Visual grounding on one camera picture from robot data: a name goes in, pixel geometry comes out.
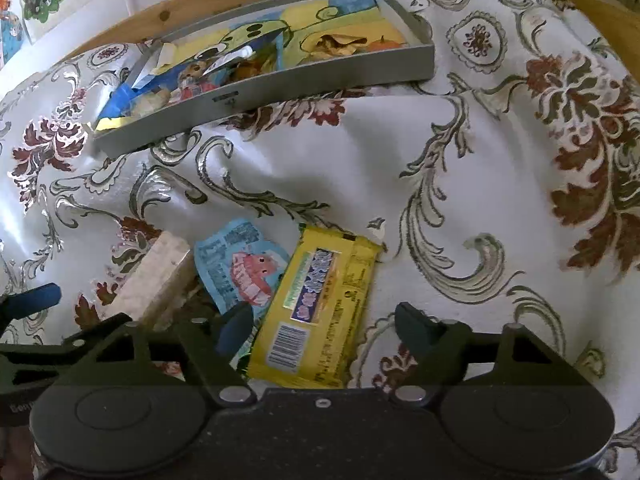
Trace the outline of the grey tray with painting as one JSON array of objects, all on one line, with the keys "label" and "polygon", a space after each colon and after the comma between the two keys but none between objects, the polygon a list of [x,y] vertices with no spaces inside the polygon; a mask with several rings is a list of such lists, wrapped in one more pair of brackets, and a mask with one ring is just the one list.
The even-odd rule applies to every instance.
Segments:
[{"label": "grey tray with painting", "polygon": [[154,39],[94,126],[111,158],[273,102],[427,80],[431,26],[396,0],[264,0]]}]

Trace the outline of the gold snack bag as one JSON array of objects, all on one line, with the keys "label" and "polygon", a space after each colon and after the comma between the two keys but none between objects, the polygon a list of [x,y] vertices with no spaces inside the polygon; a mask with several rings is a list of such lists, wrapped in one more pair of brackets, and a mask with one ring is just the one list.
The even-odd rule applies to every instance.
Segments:
[{"label": "gold snack bag", "polygon": [[307,63],[326,61],[330,58],[344,58],[364,51],[366,37],[339,34],[324,34],[317,39],[309,40],[303,47]]}]

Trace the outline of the red black snack packet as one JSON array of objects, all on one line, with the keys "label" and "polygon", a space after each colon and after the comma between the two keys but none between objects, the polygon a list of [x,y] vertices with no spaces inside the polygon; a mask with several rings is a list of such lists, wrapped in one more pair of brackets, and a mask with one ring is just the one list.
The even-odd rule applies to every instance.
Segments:
[{"label": "red black snack packet", "polygon": [[177,91],[180,101],[217,89],[205,73],[209,65],[208,61],[194,61],[179,74]]}]

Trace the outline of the yellow snack packet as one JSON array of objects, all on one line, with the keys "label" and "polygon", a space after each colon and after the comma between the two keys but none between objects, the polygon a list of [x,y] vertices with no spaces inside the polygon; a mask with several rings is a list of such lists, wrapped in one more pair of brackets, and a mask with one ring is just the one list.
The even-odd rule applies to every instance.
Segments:
[{"label": "yellow snack packet", "polygon": [[344,389],[380,252],[367,237],[303,228],[247,376],[284,388]]}]

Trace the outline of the orange tangerine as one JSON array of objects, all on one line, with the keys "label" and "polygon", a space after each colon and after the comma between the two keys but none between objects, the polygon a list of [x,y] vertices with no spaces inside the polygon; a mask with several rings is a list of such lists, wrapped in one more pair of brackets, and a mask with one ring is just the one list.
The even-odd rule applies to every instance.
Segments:
[{"label": "orange tangerine", "polygon": [[380,39],[372,41],[370,44],[368,44],[366,47],[366,51],[380,52],[385,50],[399,49],[403,47],[405,47],[405,44],[403,42],[386,39],[384,36],[382,36]]}]

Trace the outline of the anime girl poster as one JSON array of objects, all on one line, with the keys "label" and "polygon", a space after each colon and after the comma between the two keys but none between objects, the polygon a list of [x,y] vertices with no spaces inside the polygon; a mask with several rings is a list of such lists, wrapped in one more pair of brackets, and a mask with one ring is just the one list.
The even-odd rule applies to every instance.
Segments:
[{"label": "anime girl poster", "polygon": [[26,40],[21,0],[1,0],[1,63],[7,62],[23,47]]}]

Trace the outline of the blue clear snack bag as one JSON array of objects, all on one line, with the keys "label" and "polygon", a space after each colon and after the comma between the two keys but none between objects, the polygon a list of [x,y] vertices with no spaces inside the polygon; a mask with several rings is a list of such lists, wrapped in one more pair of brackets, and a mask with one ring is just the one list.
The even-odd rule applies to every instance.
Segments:
[{"label": "blue clear snack bag", "polygon": [[278,65],[278,54],[278,48],[274,44],[266,44],[260,48],[245,46],[218,58],[205,73],[208,80],[217,87],[234,84],[273,72]]}]

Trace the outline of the light blue snack packet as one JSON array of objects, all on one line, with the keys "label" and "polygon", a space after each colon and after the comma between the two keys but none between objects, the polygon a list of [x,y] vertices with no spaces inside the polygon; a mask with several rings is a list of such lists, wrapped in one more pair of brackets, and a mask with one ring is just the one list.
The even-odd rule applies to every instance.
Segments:
[{"label": "light blue snack packet", "polygon": [[236,365],[250,354],[290,256],[266,240],[254,223],[235,219],[197,242],[193,257],[198,276],[220,312],[240,302],[253,309],[252,331],[232,359]]}]

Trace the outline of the white rice cracker pack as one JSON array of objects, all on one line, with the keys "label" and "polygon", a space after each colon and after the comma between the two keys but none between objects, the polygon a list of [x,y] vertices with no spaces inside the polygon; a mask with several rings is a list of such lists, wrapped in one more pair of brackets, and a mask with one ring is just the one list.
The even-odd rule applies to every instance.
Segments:
[{"label": "white rice cracker pack", "polygon": [[196,275],[192,247],[163,231],[104,309],[107,318],[123,313],[146,330],[161,330],[183,304]]}]

